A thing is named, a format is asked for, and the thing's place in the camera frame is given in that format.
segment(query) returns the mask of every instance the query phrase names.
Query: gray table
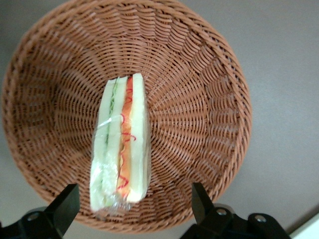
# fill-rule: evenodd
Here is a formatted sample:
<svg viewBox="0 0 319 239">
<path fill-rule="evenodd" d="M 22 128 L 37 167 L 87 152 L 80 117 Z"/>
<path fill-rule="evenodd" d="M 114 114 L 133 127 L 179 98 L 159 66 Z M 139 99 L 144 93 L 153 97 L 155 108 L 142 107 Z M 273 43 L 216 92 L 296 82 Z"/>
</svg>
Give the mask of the gray table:
<svg viewBox="0 0 319 239">
<path fill-rule="evenodd" d="M 0 0 L 0 76 L 24 32 L 63 0 Z M 250 87 L 253 131 L 220 198 L 239 216 L 263 212 L 291 229 L 319 206 L 319 1 L 182 0 L 226 37 Z M 25 182 L 0 130 L 0 220 L 45 205 Z M 128 239 L 179 238 L 190 221 Z M 65 238 L 122 238 L 74 222 Z"/>
</svg>

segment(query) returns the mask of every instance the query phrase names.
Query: shredded carrot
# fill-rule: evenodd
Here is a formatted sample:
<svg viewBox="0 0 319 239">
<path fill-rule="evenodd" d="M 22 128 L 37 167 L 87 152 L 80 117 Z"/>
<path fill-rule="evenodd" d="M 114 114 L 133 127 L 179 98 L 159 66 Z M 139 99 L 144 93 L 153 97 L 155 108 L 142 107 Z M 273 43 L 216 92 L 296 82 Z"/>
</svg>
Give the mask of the shredded carrot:
<svg viewBox="0 0 319 239">
<path fill-rule="evenodd" d="M 133 99 L 133 78 L 130 77 L 127 81 L 125 103 L 122 108 L 121 116 L 123 122 L 121 126 L 122 130 L 122 150 L 120 153 L 120 170 L 119 179 L 117 183 L 117 191 L 122 197 L 127 197 L 130 193 L 130 176 L 131 176 L 131 137 L 136 140 L 136 137 L 131 135 L 131 119 L 130 113 L 132 109 Z"/>
</svg>

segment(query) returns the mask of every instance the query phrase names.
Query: wrapped sandwich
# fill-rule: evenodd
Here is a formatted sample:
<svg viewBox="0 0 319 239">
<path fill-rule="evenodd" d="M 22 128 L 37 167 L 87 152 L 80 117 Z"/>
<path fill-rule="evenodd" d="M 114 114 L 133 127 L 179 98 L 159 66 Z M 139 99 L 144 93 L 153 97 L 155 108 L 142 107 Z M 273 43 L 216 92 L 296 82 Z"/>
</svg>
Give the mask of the wrapped sandwich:
<svg viewBox="0 0 319 239">
<path fill-rule="evenodd" d="M 142 75 L 109 80 L 93 138 L 92 211 L 145 197 L 151 178 L 149 124 Z"/>
</svg>

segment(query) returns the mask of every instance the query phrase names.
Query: basket weave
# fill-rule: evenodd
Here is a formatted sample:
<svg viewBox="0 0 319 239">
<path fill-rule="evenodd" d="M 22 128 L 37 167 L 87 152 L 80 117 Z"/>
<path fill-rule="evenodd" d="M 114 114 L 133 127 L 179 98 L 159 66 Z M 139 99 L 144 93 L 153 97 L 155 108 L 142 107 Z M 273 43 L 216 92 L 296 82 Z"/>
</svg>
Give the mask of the basket weave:
<svg viewBox="0 0 319 239">
<path fill-rule="evenodd" d="M 147 197 L 101 221 L 89 202 L 91 139 L 108 79 L 141 72 L 152 126 Z M 174 0 L 73 0 L 23 37 L 9 64 L 2 117 L 12 156 L 48 202 L 80 185 L 88 226 L 144 233 L 192 217 L 191 183 L 216 200 L 243 162 L 248 88 L 226 40 Z"/>
</svg>

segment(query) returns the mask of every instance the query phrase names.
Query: screw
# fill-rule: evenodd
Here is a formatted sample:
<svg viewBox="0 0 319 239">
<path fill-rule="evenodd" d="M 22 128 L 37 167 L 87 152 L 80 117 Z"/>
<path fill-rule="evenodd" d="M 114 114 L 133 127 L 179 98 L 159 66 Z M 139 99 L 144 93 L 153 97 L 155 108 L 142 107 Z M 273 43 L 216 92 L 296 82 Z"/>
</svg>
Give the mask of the screw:
<svg viewBox="0 0 319 239">
<path fill-rule="evenodd" d="M 255 216 L 255 219 L 258 221 L 258 222 L 260 222 L 260 223 L 265 223 L 267 220 L 266 220 L 266 218 L 264 218 L 263 216 L 261 216 L 261 215 L 256 215 Z"/>
<path fill-rule="evenodd" d="M 224 216 L 224 215 L 227 214 L 227 212 L 226 212 L 224 209 L 222 209 L 222 208 L 217 209 L 217 213 L 218 213 L 219 215 L 221 215 L 221 216 Z"/>
<path fill-rule="evenodd" d="M 37 219 L 39 217 L 39 213 L 37 212 L 37 213 L 32 213 L 28 218 L 27 218 L 27 220 L 28 221 L 32 221 L 32 220 L 34 220 L 34 219 Z"/>
</svg>

